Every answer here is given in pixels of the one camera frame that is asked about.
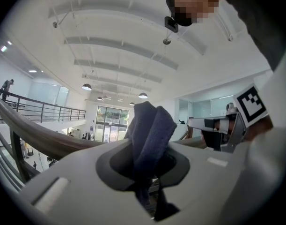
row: sticker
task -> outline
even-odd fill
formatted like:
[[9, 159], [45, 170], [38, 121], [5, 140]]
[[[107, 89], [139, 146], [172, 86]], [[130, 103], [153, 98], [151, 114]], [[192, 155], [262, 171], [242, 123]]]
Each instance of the sticker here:
[[255, 84], [236, 94], [233, 99], [247, 128], [268, 114]]
[[210, 163], [222, 166], [222, 167], [226, 167], [227, 164], [228, 164], [227, 161], [219, 160], [219, 159], [216, 159], [216, 158], [213, 158], [213, 157], [209, 157], [207, 161], [210, 162]]

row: dark blue towel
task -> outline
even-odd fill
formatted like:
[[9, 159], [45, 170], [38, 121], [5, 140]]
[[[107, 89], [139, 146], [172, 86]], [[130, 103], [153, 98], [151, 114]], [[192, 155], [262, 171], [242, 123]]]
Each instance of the dark blue towel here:
[[143, 205], [148, 204], [151, 179], [176, 127], [171, 115], [162, 106], [155, 108], [149, 102], [134, 106], [134, 118], [125, 138], [132, 140], [136, 196]]

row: metal railing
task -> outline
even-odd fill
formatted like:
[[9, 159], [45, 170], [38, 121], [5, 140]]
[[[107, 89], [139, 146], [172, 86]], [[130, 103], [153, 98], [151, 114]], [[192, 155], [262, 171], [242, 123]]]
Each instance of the metal railing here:
[[[55, 160], [60, 160], [74, 151], [103, 144], [102, 142], [88, 141], [67, 136], [40, 126], [18, 112], [20, 110], [19, 104], [21, 104], [21, 98], [25, 99], [25, 97], [17, 95], [15, 95], [15, 97], [18, 98], [16, 109], [13, 109], [0, 99], [0, 117], [1, 120], [9, 126], [11, 141], [9, 144], [0, 132], [0, 170], [16, 190], [19, 191], [25, 182], [40, 173], [23, 159], [20, 138], [34, 149]], [[1, 149], [1, 146], [4, 146], [10, 159], [15, 161], [14, 163], [10, 162], [5, 155], [5, 150]]]
[[0, 89], [3, 101], [22, 116], [34, 122], [68, 121], [85, 119], [86, 111], [44, 103]]

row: person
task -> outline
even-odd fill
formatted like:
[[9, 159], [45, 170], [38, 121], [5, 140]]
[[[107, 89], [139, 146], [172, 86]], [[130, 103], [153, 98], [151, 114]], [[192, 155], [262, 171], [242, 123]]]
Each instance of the person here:
[[[8, 92], [9, 89], [10, 89], [10, 86], [13, 85], [13, 84], [14, 84], [14, 80], [13, 80], [13, 79], [11, 79], [10, 81], [9, 81], [9, 80], [6, 80], [6, 81], [3, 83], [2, 87], [1, 87], [1, 90], [4, 90], [5, 92]], [[7, 95], [6, 95], [5, 93], [1, 93], [1, 92], [0, 92], [0, 95], [1, 95], [1, 94], [2, 94], [2, 100], [5, 102], [6, 99], [7, 99]]]
[[23, 158], [29, 158], [27, 151], [26, 151], [26, 147], [25, 147], [25, 141], [24, 140], [20, 140], [20, 145], [21, 145], [21, 150], [22, 150], [22, 154], [23, 154]]
[[[215, 12], [220, 0], [166, 0], [175, 22], [190, 26]], [[239, 18], [245, 23], [255, 45], [267, 59], [274, 71], [286, 51], [286, 0], [226, 0], [233, 5]], [[251, 141], [256, 135], [273, 127], [269, 116], [253, 124], [245, 139]], [[231, 133], [233, 124], [229, 125]]]

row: gray plastic part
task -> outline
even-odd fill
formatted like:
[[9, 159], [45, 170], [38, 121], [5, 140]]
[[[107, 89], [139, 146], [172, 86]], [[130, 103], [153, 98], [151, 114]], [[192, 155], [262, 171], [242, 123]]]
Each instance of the gray plastic part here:
[[[96, 173], [102, 154], [127, 144], [125, 139], [72, 153], [27, 183], [20, 195], [33, 203], [63, 177], [70, 183], [47, 214], [50, 219], [65, 225], [153, 224], [133, 192], [111, 189]], [[190, 170], [178, 185], [163, 189], [180, 210], [159, 222], [164, 225], [237, 224], [269, 199], [286, 171], [286, 129], [281, 128], [239, 144], [233, 154], [172, 142], [169, 148], [187, 157]]]

